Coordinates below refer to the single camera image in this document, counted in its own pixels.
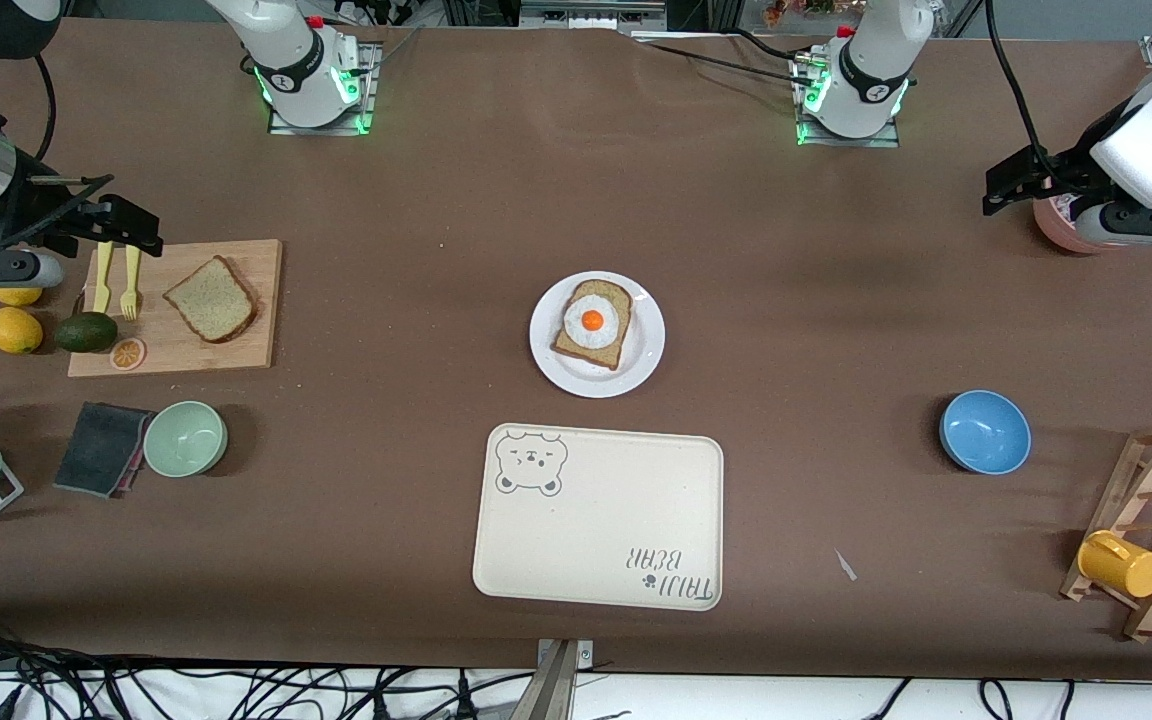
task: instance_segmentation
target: yellow plastic fork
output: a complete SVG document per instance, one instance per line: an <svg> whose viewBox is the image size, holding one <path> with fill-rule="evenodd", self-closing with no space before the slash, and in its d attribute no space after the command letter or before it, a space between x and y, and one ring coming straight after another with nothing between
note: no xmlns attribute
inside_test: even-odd
<svg viewBox="0 0 1152 720"><path fill-rule="evenodd" d="M127 290L120 297L119 304L123 306L123 318L136 319L136 313L141 310L141 294L137 293L137 283L141 281L141 248L127 247Z"/></svg>

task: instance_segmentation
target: small paper scrap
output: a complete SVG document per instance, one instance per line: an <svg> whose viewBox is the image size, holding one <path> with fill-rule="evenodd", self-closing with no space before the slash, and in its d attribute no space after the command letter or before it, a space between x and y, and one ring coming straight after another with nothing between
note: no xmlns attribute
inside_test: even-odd
<svg viewBox="0 0 1152 720"><path fill-rule="evenodd" d="M856 571L852 570L851 566L847 564L847 561L842 559L842 553L838 552L838 547L833 548L833 553L835 553L835 555L838 555L838 564L842 566L842 571L844 571L847 574L847 577L851 578L851 582L855 583L856 582Z"/></svg>

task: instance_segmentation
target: fried egg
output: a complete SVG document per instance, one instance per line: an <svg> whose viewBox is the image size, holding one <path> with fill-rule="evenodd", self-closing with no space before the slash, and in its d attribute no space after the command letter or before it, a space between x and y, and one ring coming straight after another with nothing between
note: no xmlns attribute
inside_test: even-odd
<svg viewBox="0 0 1152 720"><path fill-rule="evenodd" d="M616 342L621 319L616 317L616 308L605 297L586 295L567 306L563 329L573 342L586 350L601 350Z"/></svg>

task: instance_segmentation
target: white floor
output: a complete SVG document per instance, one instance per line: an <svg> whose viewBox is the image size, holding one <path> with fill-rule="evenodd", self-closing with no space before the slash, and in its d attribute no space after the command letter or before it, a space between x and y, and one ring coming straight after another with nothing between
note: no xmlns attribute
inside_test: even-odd
<svg viewBox="0 0 1152 720"><path fill-rule="evenodd" d="M506 675L511 670L471 670L470 682ZM314 679L326 670L314 670ZM376 670L348 670L349 684L367 687L376 682ZM145 670L138 679L154 695L172 720L225 720L247 694L245 679L182 679L169 670ZM301 675L308 682L310 675ZM92 683L94 691L97 683ZM456 684L455 670L417 670L401 679L396 687ZM480 708L507 705L517 700L526 681L486 689L473 697ZM1011 711L1016 720L1056 720L1064 683L1006 682ZM154 707L128 680L119 683L132 717L137 720L160 720ZM573 720L864 720L886 702L896 687L890 679L742 679L741 676L695 675L582 675L576 691ZM0 702L14 688L0 683ZM248 708L243 717L271 720L275 707L293 692L279 691ZM81 715L73 694L56 689L54 697L63 702L73 715ZM339 714L346 698L341 692L311 691L301 699L317 697L324 714L332 719ZM349 702L356 702L353 694ZM450 698L448 692L387 694L394 719L415 719L426 714L439 703ZM116 717L103 694L100 706L106 717ZM316 706L290 706L278 712L280 719L319 720ZM991 720L977 696L973 680L915 680L892 708L887 720L934 720L949 717L955 720ZM1079 683L1069 711L1069 720L1138 720L1152 717L1152 684ZM371 718L371 707L357 715ZM44 720L44 706L35 694L20 697L15 720Z"/></svg>

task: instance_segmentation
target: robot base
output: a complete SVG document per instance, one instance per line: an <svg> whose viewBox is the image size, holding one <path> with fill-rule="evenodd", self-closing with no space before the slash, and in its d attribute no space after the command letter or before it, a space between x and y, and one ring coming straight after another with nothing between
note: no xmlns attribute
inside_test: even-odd
<svg viewBox="0 0 1152 720"><path fill-rule="evenodd" d="M325 126L302 128L288 123L270 106L270 135L353 137L371 132L371 119L376 113L376 86L380 82L380 48L379 41L358 41L357 69L362 71L357 78L358 101L340 113L340 118Z"/></svg>
<svg viewBox="0 0 1152 720"><path fill-rule="evenodd" d="M813 47L813 53L818 50L823 50L823 46ZM805 77L812 81L819 78L820 68L819 65L813 63L801 63L797 60L790 60L790 76L793 77ZM826 127L820 124L820 120L814 119L804 108L806 101L808 92L812 92L812 86L794 85L794 114L797 119L797 135L799 136L799 145L833 145L839 147L900 147L900 136L896 132L896 119L892 118L887 120L887 124L884 124L881 131L869 137L842 137L829 132Z"/></svg>

